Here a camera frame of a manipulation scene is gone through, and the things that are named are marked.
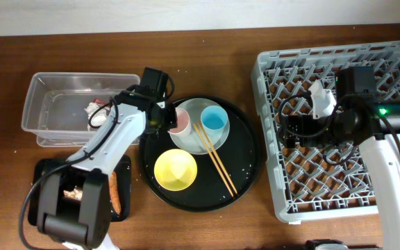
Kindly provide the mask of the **pink cup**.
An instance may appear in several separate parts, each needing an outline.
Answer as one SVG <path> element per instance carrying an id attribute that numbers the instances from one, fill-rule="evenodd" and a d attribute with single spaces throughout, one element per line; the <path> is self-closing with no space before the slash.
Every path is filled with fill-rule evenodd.
<path id="1" fill-rule="evenodd" d="M 185 137 L 191 131 L 191 122 L 188 112 L 183 108 L 176 108 L 177 126 L 171 128 L 168 133 L 170 135 Z"/>

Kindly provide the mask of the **peanut shells and rice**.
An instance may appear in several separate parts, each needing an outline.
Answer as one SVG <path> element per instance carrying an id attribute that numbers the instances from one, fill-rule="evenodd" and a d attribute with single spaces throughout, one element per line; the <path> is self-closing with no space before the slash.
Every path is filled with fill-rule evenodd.
<path id="1" fill-rule="evenodd" d="M 63 196 L 65 199 L 80 202 L 83 198 L 83 189 L 75 186 L 73 190 L 63 190 Z"/>

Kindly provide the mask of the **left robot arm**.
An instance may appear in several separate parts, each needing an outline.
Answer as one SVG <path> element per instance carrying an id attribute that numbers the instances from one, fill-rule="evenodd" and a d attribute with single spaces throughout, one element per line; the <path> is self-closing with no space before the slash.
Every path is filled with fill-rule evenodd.
<path id="1" fill-rule="evenodd" d="M 38 195 L 39 233 L 69 249 L 115 249 L 109 179 L 136 138 L 176 127 L 175 107 L 167 103 L 174 90 L 168 74 L 147 67 L 140 84 L 110 98 L 107 119 L 88 143 L 41 175 L 26 196 Z"/>

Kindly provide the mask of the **blue cup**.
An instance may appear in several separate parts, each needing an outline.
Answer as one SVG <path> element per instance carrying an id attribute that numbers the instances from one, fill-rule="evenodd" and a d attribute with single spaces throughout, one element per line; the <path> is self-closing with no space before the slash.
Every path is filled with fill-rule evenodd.
<path id="1" fill-rule="evenodd" d="M 207 132 L 218 133 L 228 124 L 228 114 L 221 106 L 208 106 L 201 113 L 201 124 Z"/>

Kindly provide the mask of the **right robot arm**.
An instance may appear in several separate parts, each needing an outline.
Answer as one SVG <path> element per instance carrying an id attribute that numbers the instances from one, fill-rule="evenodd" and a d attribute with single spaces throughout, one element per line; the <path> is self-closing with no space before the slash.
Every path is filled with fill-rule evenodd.
<path id="1" fill-rule="evenodd" d="M 348 144 L 359 151 L 372 180 L 383 228 L 384 249 L 400 249 L 400 101 L 380 99 L 372 67 L 349 67 L 335 75 L 335 91 L 315 81 L 299 97 L 311 102 L 309 115 L 278 108 L 278 139 L 324 150 Z"/>

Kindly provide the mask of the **red snack wrapper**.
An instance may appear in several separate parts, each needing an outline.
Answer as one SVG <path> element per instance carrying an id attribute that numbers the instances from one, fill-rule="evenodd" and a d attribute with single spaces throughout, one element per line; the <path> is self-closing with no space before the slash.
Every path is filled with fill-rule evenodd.
<path id="1" fill-rule="evenodd" d="M 102 100 L 100 100 L 100 99 L 98 99 L 98 98 L 95 98 L 95 99 L 93 100 L 93 103 L 97 104 L 98 106 L 106 105 L 106 102 L 105 102 L 105 101 L 102 101 Z"/>

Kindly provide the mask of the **yellow bowl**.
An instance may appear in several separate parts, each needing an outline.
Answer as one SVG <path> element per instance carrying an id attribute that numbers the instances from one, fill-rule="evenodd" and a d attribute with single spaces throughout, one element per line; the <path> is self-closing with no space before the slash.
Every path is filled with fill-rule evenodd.
<path id="1" fill-rule="evenodd" d="M 182 149 L 170 149 L 157 158 L 153 173 L 159 186 L 178 192 L 190 187 L 195 181 L 197 162 Z"/>

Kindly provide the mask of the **orange carrot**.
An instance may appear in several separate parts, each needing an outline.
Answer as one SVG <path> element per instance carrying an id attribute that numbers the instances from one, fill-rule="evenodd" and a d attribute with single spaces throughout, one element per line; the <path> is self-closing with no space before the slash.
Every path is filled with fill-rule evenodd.
<path id="1" fill-rule="evenodd" d="M 111 204 L 113 206 L 114 211 L 119 215 L 121 213 L 122 207 L 119 200 L 117 175 L 115 172 L 113 172 L 109 178 L 109 190 L 110 190 Z"/>

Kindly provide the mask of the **white tissue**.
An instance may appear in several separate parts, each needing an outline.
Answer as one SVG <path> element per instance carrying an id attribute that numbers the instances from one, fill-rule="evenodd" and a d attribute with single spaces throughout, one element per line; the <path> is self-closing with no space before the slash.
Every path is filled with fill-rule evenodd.
<path id="1" fill-rule="evenodd" d="M 92 129 L 99 128 L 107 120 L 108 113 L 110 112 L 110 104 L 91 102 L 85 108 L 85 112 L 89 119 L 88 123 L 91 124 L 91 126 L 87 125 L 87 130 L 91 131 Z"/>

